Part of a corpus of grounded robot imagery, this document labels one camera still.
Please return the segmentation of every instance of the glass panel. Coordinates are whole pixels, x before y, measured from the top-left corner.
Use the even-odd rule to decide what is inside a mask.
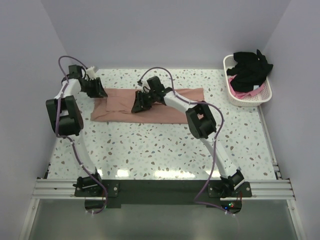
[[[247,200],[235,218],[203,205],[123,205],[91,216],[84,200],[41,200],[30,240],[296,240],[286,200]]]

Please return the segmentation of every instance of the fabric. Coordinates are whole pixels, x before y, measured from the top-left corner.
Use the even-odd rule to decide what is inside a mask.
[[[253,52],[236,52],[233,54],[237,65],[226,71],[228,76],[236,77],[230,82],[236,92],[248,93],[253,91],[256,86],[261,87],[265,82],[267,75],[273,68],[266,57],[257,49]]]
[[[124,122],[142,124],[187,124],[186,114],[173,107],[154,103],[147,111],[131,113],[136,89],[105,88],[108,98],[96,98],[91,120],[96,122]],[[203,101],[204,89],[178,89],[182,96],[192,101]]]
[[[249,91],[249,92],[238,92],[238,91],[235,91],[235,90],[233,89],[233,87],[231,86],[231,84],[230,84],[231,81],[232,81],[235,77],[236,77],[236,75],[229,77],[229,78],[228,78],[228,81],[229,81],[230,92],[231,92],[231,94],[232,94],[233,96],[235,96],[237,99],[244,99],[246,96],[249,96],[249,95],[250,95],[251,97],[253,97],[253,96],[257,95],[258,93],[260,93],[260,92],[264,89],[264,87],[265,87],[265,83],[262,83],[262,85],[261,85],[260,87],[254,89],[254,90],[252,90],[252,91]]]

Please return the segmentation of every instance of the pink garment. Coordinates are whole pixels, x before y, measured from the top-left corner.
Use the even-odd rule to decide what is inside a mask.
[[[91,120],[96,122],[124,122],[142,124],[187,124],[186,114],[173,107],[154,103],[147,111],[131,113],[136,89],[105,88],[108,98],[96,98]],[[203,101],[204,89],[178,89],[182,96],[192,101]]]
[[[258,87],[258,88],[255,89],[255,90],[249,91],[249,92],[239,92],[239,91],[235,91],[235,90],[232,88],[230,82],[231,82],[236,76],[237,76],[237,75],[234,75],[234,76],[229,77],[228,81],[229,81],[230,92],[231,92],[231,94],[232,94],[233,96],[235,96],[237,99],[243,99],[243,98],[245,98],[246,96],[249,96],[249,95],[250,95],[251,97],[253,97],[253,96],[257,95],[258,93],[260,93],[260,92],[264,89],[264,87],[265,87],[265,83],[262,83],[262,85],[261,85],[260,87]]]

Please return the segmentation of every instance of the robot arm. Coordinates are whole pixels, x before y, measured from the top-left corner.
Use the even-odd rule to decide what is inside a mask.
[[[208,105],[190,105],[190,102],[193,102],[192,100],[179,95],[177,92],[174,93],[170,87],[165,88],[157,76],[147,80],[147,84],[145,82],[141,82],[141,84],[143,91],[135,93],[132,113],[148,110],[154,102],[162,103],[185,113],[192,135],[196,139],[200,139],[211,156],[214,155],[213,143],[217,129],[216,121]],[[231,193],[240,187],[245,179],[220,142],[216,143],[216,156],[216,165],[223,182],[223,188],[227,193]]]
[[[75,100],[75,95],[79,92],[87,93],[90,98],[104,98],[107,93],[102,87],[100,78],[84,79],[82,69],[80,66],[69,66],[68,81],[62,80],[62,87],[58,95],[53,99],[46,101],[46,108],[50,118],[52,130],[56,131],[56,120],[58,110],[58,99],[61,98],[60,115],[59,115],[59,128],[58,134],[63,137],[68,137],[74,144],[77,155],[87,171],[96,179],[99,179],[96,166],[91,161],[87,151],[85,141],[83,138],[84,122],[81,112]],[[72,154],[78,169],[78,176],[88,181],[83,184],[83,187],[91,186],[94,184],[88,177],[88,174],[79,165],[76,156]]]

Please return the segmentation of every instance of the table surface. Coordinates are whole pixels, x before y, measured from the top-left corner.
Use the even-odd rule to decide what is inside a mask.
[[[105,88],[137,89],[145,69],[100,69]],[[170,69],[175,88],[204,88],[204,98],[220,108],[225,123],[218,141],[232,161],[240,166],[247,180],[276,179],[263,125],[256,107],[237,107],[228,102],[223,70]],[[162,70],[146,76],[158,76],[171,85]],[[84,121],[84,142],[103,179],[185,179],[208,178],[212,158],[206,147],[194,139],[187,124],[141,124],[94,122],[90,120],[94,100],[83,92],[76,97]],[[211,108],[217,124],[220,115]],[[76,179],[76,164],[70,142],[57,139],[50,158],[49,179]],[[220,174],[215,166],[213,178]]]

